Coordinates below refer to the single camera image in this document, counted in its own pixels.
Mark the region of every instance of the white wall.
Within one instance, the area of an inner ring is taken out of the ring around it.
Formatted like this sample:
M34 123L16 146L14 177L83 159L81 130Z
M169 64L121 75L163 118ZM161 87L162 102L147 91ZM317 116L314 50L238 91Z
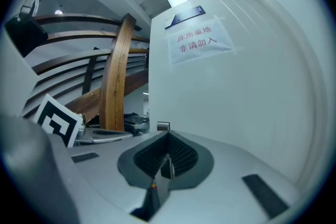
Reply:
M144 114L143 91L147 88L144 85L124 98L124 113L136 113L138 115Z
M197 5L205 15L164 29L165 20ZM214 15L236 53L170 66L167 35ZM314 86L296 40L259 1L189 0L156 16L149 92L151 131L168 121L173 130L241 147L298 180L314 132Z
M329 164L328 158L334 151L334 117L335 117L335 36L334 24L330 13L323 0L261 0L270 8L274 8L279 4L284 8L285 12L278 12L278 16L282 17L288 13L294 22L299 26L297 33L302 31L307 47L310 47L315 57L319 61L322 70L321 80L325 85L327 112L322 123L324 130L316 134L319 141L313 141L311 151L314 152L316 162L313 167L308 167L307 171L317 168L316 176L322 175L323 164ZM302 183L307 183L310 178L308 174L302 178ZM312 186L314 180L311 178L307 186Z

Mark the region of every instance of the wooden handrail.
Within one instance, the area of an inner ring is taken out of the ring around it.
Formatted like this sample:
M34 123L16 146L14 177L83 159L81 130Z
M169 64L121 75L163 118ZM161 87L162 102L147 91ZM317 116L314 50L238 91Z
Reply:
M129 69L133 69L133 68L138 68L138 67L143 67L143 65L137 65L137 66L127 67L127 70L129 70ZM92 71L92 73L99 72L99 71L101 71L101 70L104 70L104 67L94 69L94 70ZM38 92L36 95L30 97L30 98L27 100L25 106L29 105L29 103L33 102L35 99L37 99L37 98L40 97L41 95L43 95L43 94L45 94L45 93L47 93L47 92L49 92L49 91L51 91L51 90L53 90L53 89L55 89L55 88L57 88L57 87L59 87L59 86L65 84L65 83L67 83L67 82L70 82L70 81L72 81L72 80L75 80L75 79L78 79L78 78L80 78L80 77L83 77L83 76L85 76L86 74L87 74L87 72L84 72L84 73L81 73L81 74L72 76L72 77L67 78L67 79L65 79L65 80L63 80L63 81L60 81L60 82L58 82L58 83L55 83L54 85L51 85L51 86L48 87L48 88L45 88L43 91L40 91L40 92Z
M102 75L92 78L91 81L97 80L100 78L102 78ZM130 94L131 92L135 91L137 88L145 85L146 83L148 83L148 69L145 69L140 72L127 76L125 79L124 96ZM56 99L81 86L83 86L83 82L55 94L53 98ZM72 112L83 113L85 115L86 121L88 122L92 120L95 116L97 116L97 114L99 113L99 100L100 100L100 88L97 88L67 103L65 107L70 109ZM36 111L38 110L38 107L39 105L33 108L32 110L30 110L28 113L26 113L24 115L24 118L28 118L32 116L34 113L36 113Z
M97 80L97 79L101 79L102 77L103 77L103 75L94 77L94 78L92 78L91 81L93 81L93 80ZM55 94L52 98L56 99L56 98L58 98L58 97L61 97L62 95L66 94L66 93L68 93L68 92L70 92L70 91L72 91L72 90L74 90L74 89L76 89L76 88L79 88L79 87L83 86L83 84L84 84L84 83L82 82L82 83L79 83L79 84L77 84L77 85L74 85L74 86L72 86L72 87L70 87L70 88L68 88L68 89L66 89L66 90L64 90L64 91L61 91L61 92ZM24 117L24 118L28 118L28 117L30 117L31 115L33 115L34 113L36 113L36 111L38 110L38 107L39 107L39 106L40 106L40 105L38 105L38 106L36 106L35 108L33 108L32 110L30 110L30 111L29 111L27 114L25 114L23 117Z
M35 71L36 74L40 75L56 67L66 65L67 63L88 59L93 56L110 55L111 51L112 51L111 49L89 50L89 51L82 51L77 54L65 55L40 63L39 65L34 66L33 70Z
M121 27L117 29L118 36L112 42L113 52L105 65L99 108L100 127L117 131L124 131L126 67L136 20L126 14L122 21Z
M45 16L36 16L34 19L40 25L53 24L53 23L62 23L62 22L88 22L88 23L102 23L109 25L121 25L120 20L105 18L101 16L88 15L88 14L57 14L57 15L45 15ZM140 31L140 26L135 26L134 30Z
M93 30L79 30L79 31L66 31L48 34L48 39L39 44L39 46L50 44L54 42L79 39L79 38L116 38L116 33L107 31L93 31ZM132 36L132 40L149 43L149 39Z
M96 61L96 64L97 64L97 63L101 63L101 62L106 62L106 59L98 60L98 61ZM57 72L57 73L55 73L55 74L52 74L52 75L50 75L50 76L44 78L44 79L39 80L39 81L36 83L35 86L38 86L38 85L40 85L40 84L42 84L42 83L44 83L44 82L46 82L46 81L48 81L48 80L54 79L54 78L56 78L56 77L58 77L58 76L60 76L60 75L63 75L63 74L66 74L66 73L68 73L68 72L71 72L71 71L74 71L74 70L77 70L77 69L80 69L80 68L83 68L83 67L87 67L87 66L88 66L88 64L85 63L84 65L79 65L79 66L76 66L76 67L71 67L71 68L62 70L62 71L60 71L60 72Z
M133 57L131 56L131 57L129 57L128 59L131 59L131 60L132 60L133 58L142 58L142 57L143 57L143 56L133 56ZM132 61L132 62L127 62L127 64L136 63L136 62L143 62L143 61L145 61L145 60L136 60L136 61ZM102 62L106 62L106 59L98 60L98 61L96 61L96 64L98 64L98 63L102 63ZM60 72L57 72L57 73L55 73L55 74L52 74L52 75L50 75L50 76L44 78L44 79L39 80L39 81L36 83L35 86L38 86L38 85L40 85L40 84L42 84L42 83L44 83L44 82L46 82L46 81L48 81L48 80L54 79L54 78L56 78L56 77L58 77L58 76L60 76L60 75L63 75L63 74L66 74L66 73L68 73L68 72L71 72L71 71L74 71L74 70L77 70L77 69L80 69L80 68L83 68L83 67L87 67L87 66L88 66L88 64L85 63L84 65L79 65L79 66L76 66L76 67L71 67L71 68L69 68L69 69L62 70L62 71L60 71Z

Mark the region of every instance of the curved wooden beam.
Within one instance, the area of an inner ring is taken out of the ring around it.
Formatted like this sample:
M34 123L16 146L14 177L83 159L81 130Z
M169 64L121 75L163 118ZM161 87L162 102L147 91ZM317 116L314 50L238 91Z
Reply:
M86 122L91 121L99 113L100 87L83 94L67 103L65 107L77 114L83 114Z
M44 15L36 16L34 19L40 25L53 24L53 23L62 23L62 22L88 22L88 23L101 23L109 25L121 25L122 21L105 18L101 16L88 15L88 14L57 14L57 15ZM134 30L140 31L142 28L140 26L135 26Z
M117 34L113 32L107 31L93 31L93 30L79 30L79 31L66 31L66 32L58 32L53 34L48 34L48 39L43 41L39 46L50 44L54 42L71 40L71 39L79 39L79 38L116 38ZM132 40L149 43L149 39L132 36Z
M112 42L113 52L106 62L101 83L99 124L102 129L124 131L125 77L134 26L135 19L126 14Z
M130 49L129 54L149 54L149 50L146 50L146 49Z

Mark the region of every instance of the black panel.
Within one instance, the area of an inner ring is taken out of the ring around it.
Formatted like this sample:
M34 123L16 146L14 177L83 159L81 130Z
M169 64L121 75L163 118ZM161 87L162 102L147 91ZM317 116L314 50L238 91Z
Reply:
M196 187L214 166L213 156L205 147L174 131L164 131L122 153L118 169L130 185L148 189L167 154L176 176L169 190Z
M260 205L270 218L288 209L288 206L258 175L248 175L242 178Z
M20 21L16 17L12 18L5 27L23 57L48 39L47 32L30 14L24 15Z
M97 158L99 157L99 155L95 152L91 152L91 153L86 153L86 154L82 154L82 155L77 155L77 156L72 156L72 160L74 163L80 163L80 162L84 162L87 161L89 159L93 159L93 158Z
M193 7L188 10L185 10L179 14L176 14L171 25L167 26L166 29L173 25L176 25L180 22L183 22L185 20L188 20L190 18L196 17L201 14L205 14L205 11L203 10L201 6L197 6L197 7Z

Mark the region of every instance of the black grille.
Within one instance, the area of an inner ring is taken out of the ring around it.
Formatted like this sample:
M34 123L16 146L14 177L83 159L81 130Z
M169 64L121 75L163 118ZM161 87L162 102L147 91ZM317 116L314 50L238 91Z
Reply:
M182 175L197 162L197 152L170 133L161 137L134 156L135 164L147 175L154 178L163 164L166 155L172 159L175 176Z
M82 155L77 155L77 156L72 156L72 160L74 163L80 163L80 162L84 162L87 161L89 159L93 159L93 158L97 158L99 157L99 155L95 152L91 152L91 153L85 153Z

